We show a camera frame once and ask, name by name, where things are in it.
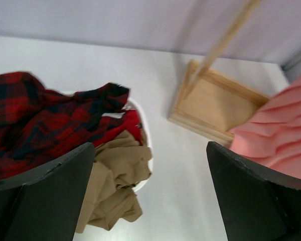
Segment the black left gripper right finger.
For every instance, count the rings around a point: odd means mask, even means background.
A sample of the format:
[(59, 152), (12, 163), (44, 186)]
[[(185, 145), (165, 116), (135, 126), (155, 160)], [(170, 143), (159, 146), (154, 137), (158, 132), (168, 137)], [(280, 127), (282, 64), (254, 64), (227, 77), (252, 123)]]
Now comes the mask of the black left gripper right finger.
[(301, 240), (301, 179), (217, 142), (206, 153), (228, 240)]

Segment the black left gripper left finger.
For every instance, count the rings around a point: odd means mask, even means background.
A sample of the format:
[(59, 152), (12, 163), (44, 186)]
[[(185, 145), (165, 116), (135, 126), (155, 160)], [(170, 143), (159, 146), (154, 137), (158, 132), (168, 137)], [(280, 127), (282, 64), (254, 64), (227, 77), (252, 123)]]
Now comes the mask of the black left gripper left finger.
[(0, 240), (72, 240), (94, 157), (85, 143), (0, 180)]

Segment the red plaid skirt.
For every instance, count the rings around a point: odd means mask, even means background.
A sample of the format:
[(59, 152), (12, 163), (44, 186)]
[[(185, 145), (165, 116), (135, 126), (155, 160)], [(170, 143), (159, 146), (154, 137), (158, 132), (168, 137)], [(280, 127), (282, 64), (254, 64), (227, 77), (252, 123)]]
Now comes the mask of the red plaid skirt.
[(72, 96), (46, 89), (28, 72), (0, 75), (0, 180), (60, 157), (84, 143), (98, 146), (122, 124), (129, 89), (115, 83)]

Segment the pink shirt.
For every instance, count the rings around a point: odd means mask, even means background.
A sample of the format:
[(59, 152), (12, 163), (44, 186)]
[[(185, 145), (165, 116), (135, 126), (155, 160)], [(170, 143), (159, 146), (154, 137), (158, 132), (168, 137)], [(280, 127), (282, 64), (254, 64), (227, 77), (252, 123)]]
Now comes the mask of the pink shirt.
[(301, 179), (301, 78), (231, 133), (233, 152)]

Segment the tan garment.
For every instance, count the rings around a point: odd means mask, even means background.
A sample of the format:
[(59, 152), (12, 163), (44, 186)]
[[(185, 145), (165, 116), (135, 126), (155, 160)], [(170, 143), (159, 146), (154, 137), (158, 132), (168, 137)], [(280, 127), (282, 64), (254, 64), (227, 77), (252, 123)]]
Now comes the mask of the tan garment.
[(123, 131), (96, 147), (76, 233), (82, 233), (86, 225), (111, 230), (121, 218), (136, 221), (142, 209), (133, 188), (151, 176), (151, 158), (144, 131), (140, 142), (129, 131)]

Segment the wooden clothes rack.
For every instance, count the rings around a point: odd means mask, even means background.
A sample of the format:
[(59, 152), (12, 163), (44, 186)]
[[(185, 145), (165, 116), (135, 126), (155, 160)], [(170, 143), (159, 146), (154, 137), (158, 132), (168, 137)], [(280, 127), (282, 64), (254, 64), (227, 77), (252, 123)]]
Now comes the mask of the wooden clothes rack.
[(260, 1), (248, 1), (201, 62), (190, 60), (168, 120), (226, 147), (230, 130), (248, 121), (269, 101), (261, 92), (211, 68)]

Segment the red garment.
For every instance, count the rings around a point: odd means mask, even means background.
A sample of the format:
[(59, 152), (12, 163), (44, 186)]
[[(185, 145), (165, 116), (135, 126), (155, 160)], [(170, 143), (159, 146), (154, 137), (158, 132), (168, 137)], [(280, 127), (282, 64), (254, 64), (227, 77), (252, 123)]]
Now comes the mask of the red garment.
[(139, 118), (138, 112), (136, 110), (127, 110), (123, 117), (123, 123), (111, 130), (106, 131), (104, 137), (99, 140), (93, 141), (94, 147), (98, 147), (109, 141), (112, 141), (121, 134), (123, 131), (128, 131), (133, 138), (138, 141), (139, 145), (142, 146), (142, 136), (141, 136), (141, 120)]

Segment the white laundry basket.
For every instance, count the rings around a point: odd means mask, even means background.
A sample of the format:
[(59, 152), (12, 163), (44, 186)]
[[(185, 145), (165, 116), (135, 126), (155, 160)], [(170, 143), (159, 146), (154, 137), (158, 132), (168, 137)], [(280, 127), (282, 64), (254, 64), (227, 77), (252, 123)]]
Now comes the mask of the white laundry basket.
[[(147, 122), (140, 106), (131, 100), (119, 110), (107, 110), (102, 115), (104, 119), (123, 123), (123, 115), (127, 110), (136, 110), (141, 120), (141, 136), (148, 138)], [(128, 131), (123, 131), (114, 140), (95, 147), (95, 164), (93, 168), (102, 167), (104, 171), (112, 171), (113, 183), (118, 191), (132, 189), (139, 190), (150, 177), (151, 169), (148, 163), (152, 159), (152, 152), (148, 146), (140, 146)]]

